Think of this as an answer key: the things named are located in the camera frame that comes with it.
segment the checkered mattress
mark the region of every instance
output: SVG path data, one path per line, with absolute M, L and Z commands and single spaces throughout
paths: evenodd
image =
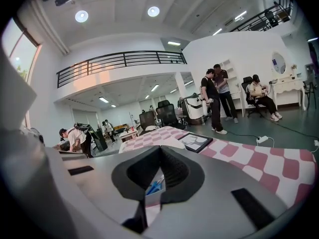
M 165 126 L 124 142 L 120 152 L 150 146 L 171 136 L 180 138 L 187 133 Z M 214 139 L 199 154 L 239 167 L 280 197 L 288 208 L 308 195 L 317 177 L 315 158 L 303 149 L 269 148 Z

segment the cable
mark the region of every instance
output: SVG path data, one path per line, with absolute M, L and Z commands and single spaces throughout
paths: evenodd
M 267 120 L 267 121 L 269 121 L 269 122 L 271 122 L 271 123 L 274 123 L 275 125 L 281 126 L 281 127 L 283 127 L 283 128 L 286 128 L 286 129 L 288 129 L 288 130 L 290 130 L 290 131 L 293 131 L 293 132 L 302 134 L 302 135 L 304 135 L 304 136 L 313 137 L 313 138 L 316 138 L 317 140 L 319 140 L 319 137 L 318 137 L 318 136 L 301 133 L 301 132 L 299 132 L 299 131 L 296 131 L 296 130 L 294 130 L 294 129 L 291 129 L 291 128 L 289 128 L 289 127 L 286 127 L 286 126 L 284 126 L 284 125 L 277 124 L 277 123 L 275 123 L 274 121 L 272 121 L 272 120 L 270 120 L 270 119 L 267 119 L 267 118 L 264 117 L 262 114 L 261 114 L 261 116 L 262 116 L 265 120 Z
M 314 153 L 314 152 L 316 152 L 316 151 L 318 150 L 318 148 L 319 148 L 319 146 L 317 146 L 317 149 L 316 149 L 316 150 L 314 150 L 314 151 L 311 151 L 311 153 Z
M 273 141 L 273 148 L 275 147 L 275 140 L 268 136 Z
M 251 134 L 236 134 L 236 133 L 233 133 L 231 131 L 227 131 L 227 132 L 232 133 L 232 134 L 237 135 L 237 136 L 252 136 L 252 137 L 258 138 L 257 136 L 251 135 Z

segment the column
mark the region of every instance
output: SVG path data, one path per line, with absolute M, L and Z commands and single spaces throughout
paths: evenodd
M 181 76 L 180 72 L 175 73 L 175 80 L 178 86 L 179 94 L 182 98 L 187 97 L 186 94 L 186 87 L 184 85 L 183 77 Z

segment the white pillow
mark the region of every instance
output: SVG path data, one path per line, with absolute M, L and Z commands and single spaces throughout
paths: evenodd
M 150 131 L 156 129 L 155 125 L 149 125 L 147 128 L 145 128 L 145 131 Z

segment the black railing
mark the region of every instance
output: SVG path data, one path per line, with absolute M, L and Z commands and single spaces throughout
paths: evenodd
M 293 3 L 291 0 L 279 0 L 279 3 L 275 3 L 274 6 L 253 16 L 230 32 L 267 31 L 279 24 L 289 21 L 292 9 Z
M 69 66 L 59 72 L 58 88 L 82 77 L 122 67 L 149 64 L 187 64 L 179 52 L 170 51 L 127 51 L 91 58 Z

